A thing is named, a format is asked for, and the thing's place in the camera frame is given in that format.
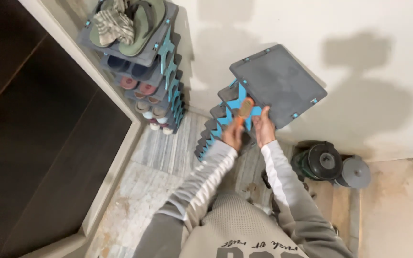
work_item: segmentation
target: gray sweatshirt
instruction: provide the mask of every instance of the gray sweatshirt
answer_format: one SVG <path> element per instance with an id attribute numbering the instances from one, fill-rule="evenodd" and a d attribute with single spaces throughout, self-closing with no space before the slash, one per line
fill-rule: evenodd
<path id="1" fill-rule="evenodd" d="M 261 149 L 276 221 L 236 194 L 215 195 L 237 152 L 216 141 L 154 214 L 134 258 L 352 258 L 292 171 L 278 142 Z"/>

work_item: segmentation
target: gray shoe rack shelf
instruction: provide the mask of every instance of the gray shoe rack shelf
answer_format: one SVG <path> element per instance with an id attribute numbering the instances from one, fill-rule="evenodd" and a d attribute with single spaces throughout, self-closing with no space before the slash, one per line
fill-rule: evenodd
<path id="1" fill-rule="evenodd" d="M 255 101 L 255 107 L 244 121 L 239 155 L 256 144 L 251 117 L 260 115 L 262 108 L 270 106 L 269 118 L 276 129 L 280 129 L 328 94 L 280 44 L 233 63 L 230 71 L 236 79 L 218 92 L 222 102 L 210 110 L 213 119 L 205 123 L 206 129 L 200 133 L 194 150 L 199 161 L 221 138 L 222 131 L 237 115 L 246 97 Z"/>
<path id="2" fill-rule="evenodd" d="M 155 66 L 155 69 L 148 79 L 138 81 L 138 85 L 131 90 L 123 89 L 124 96 L 135 101 L 135 103 L 143 102 L 150 105 L 151 108 L 155 107 L 167 110 L 165 117 L 168 118 L 168 121 L 164 126 L 172 129 L 173 134 L 175 134 L 185 114 L 184 95 L 182 94 L 184 85 L 180 82 L 183 71 L 178 69 L 182 56 L 176 53 L 181 36 L 173 32 L 179 7 L 173 3 L 165 2 L 165 19 L 148 40 L 143 50 L 136 56 L 125 56 L 119 51 L 118 40 L 107 47 L 97 46 L 90 40 L 90 32 L 94 26 L 93 16 L 97 6 L 85 22 L 77 38 L 77 43 L 104 53 L 100 61 L 100 66 L 114 75 L 114 84 L 118 86 L 121 85 L 122 80 L 136 79 L 132 75 L 133 65 L 130 65 L 123 71 L 113 69 L 108 65 L 110 56 L 145 67 Z M 141 83 L 149 84 L 157 89 L 153 94 L 144 95 L 139 89 Z M 149 122 L 158 123 L 155 119 L 149 120 Z"/>

